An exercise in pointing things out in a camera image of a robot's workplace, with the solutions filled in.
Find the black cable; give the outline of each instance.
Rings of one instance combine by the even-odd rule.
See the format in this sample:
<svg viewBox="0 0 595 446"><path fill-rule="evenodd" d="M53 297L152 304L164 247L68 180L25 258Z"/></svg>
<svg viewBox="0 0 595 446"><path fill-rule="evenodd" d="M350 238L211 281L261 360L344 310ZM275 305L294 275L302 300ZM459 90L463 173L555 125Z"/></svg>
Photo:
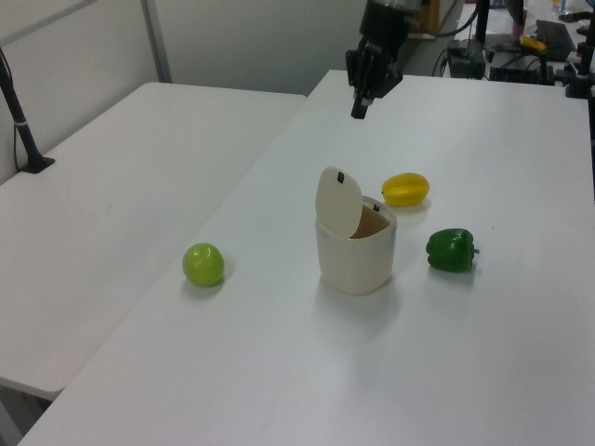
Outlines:
<svg viewBox="0 0 595 446"><path fill-rule="evenodd" d="M540 60L541 60L540 58L535 58L535 59L531 60L531 61L529 62L529 65L527 65L527 68L525 68L525 70L526 70L526 71L529 71L529 69L531 68L531 65L533 65L533 64L534 64L534 63L536 63L536 62L539 62Z"/></svg>
<svg viewBox="0 0 595 446"><path fill-rule="evenodd" d="M436 67L438 66L438 62L440 61L440 59L442 58L443 54L446 52L446 48L442 50L442 52L438 55L438 58L436 59L436 63L434 63L434 68L431 71L431 77L434 77L434 74L436 73Z"/></svg>
<svg viewBox="0 0 595 446"><path fill-rule="evenodd" d="M516 62L519 59L524 58L525 56L529 56L528 54L520 54L518 56L515 56L514 58L508 60L507 62L503 63L502 65L500 65L499 69L500 70L504 70L505 68L508 68L508 66L514 62Z"/></svg>
<svg viewBox="0 0 595 446"><path fill-rule="evenodd" d="M19 162L17 161L17 126L12 125L13 134L12 134L12 155L15 159L15 169L17 169L17 173L20 172Z"/></svg>
<svg viewBox="0 0 595 446"><path fill-rule="evenodd" d="M421 32L423 32L425 34L433 35L434 37L450 37L451 35L456 35L456 34L459 34L461 31L466 30L468 26L471 26L471 24L473 23L473 21L475 20L476 17L477 17L477 7L473 11L473 14L471 14L471 17L469 17L469 19L465 22L465 24L463 26L461 26L457 30L450 31L448 33L435 33L433 31L430 31L428 28L425 27L425 25L423 23L418 22L417 20L415 20L415 22L413 24L418 26L419 29L421 30Z"/></svg>

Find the black mount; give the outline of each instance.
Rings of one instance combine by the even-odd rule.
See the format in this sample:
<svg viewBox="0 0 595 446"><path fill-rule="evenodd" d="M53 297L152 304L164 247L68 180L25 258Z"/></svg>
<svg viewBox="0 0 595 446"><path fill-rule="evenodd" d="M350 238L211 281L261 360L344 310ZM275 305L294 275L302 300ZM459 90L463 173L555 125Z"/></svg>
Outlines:
<svg viewBox="0 0 595 446"><path fill-rule="evenodd" d="M14 120L14 125L19 131L20 139L22 140L22 144L29 157L29 162L21 168L21 171L30 174L38 174L48 166L52 165L54 160L42 156L37 149L31 129L29 128L25 115L20 107L19 98L17 98L17 93L15 92L12 83L12 75L8 68L8 62L4 57L2 49L0 49L0 87L2 87L2 93L7 100L8 108L10 109L12 119Z"/></svg>

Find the floor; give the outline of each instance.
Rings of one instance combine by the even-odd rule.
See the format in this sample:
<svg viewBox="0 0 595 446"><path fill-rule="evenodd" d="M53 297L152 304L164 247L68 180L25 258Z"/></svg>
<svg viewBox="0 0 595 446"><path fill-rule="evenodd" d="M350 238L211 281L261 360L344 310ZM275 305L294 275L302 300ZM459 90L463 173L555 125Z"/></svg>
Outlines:
<svg viewBox="0 0 595 446"><path fill-rule="evenodd" d="M0 446L16 446L48 405L49 401L0 386Z"/></svg>

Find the plastic fruit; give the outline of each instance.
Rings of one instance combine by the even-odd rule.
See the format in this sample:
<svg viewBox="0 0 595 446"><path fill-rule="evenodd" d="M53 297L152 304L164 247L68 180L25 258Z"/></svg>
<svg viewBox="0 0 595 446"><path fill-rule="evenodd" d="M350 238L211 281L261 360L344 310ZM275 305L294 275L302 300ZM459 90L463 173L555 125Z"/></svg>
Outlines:
<svg viewBox="0 0 595 446"><path fill-rule="evenodd" d="M420 174L400 174L382 184L384 200L391 206L413 206L421 203L430 191L430 184Z"/></svg>
<svg viewBox="0 0 595 446"><path fill-rule="evenodd" d="M184 254L182 268L186 278L198 286L212 286L223 277L225 262L219 250L210 243L198 243Z"/></svg>

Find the green bell pepper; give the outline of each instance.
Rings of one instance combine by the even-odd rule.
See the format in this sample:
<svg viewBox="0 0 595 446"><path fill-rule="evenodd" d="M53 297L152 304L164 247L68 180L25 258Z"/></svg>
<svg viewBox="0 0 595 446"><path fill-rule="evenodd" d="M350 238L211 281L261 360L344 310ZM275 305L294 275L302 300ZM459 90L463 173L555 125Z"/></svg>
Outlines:
<svg viewBox="0 0 595 446"><path fill-rule="evenodd" d="M469 271L473 257L479 253L473 246L473 235L460 229L439 230L432 234L426 252L430 265L451 272Z"/></svg>

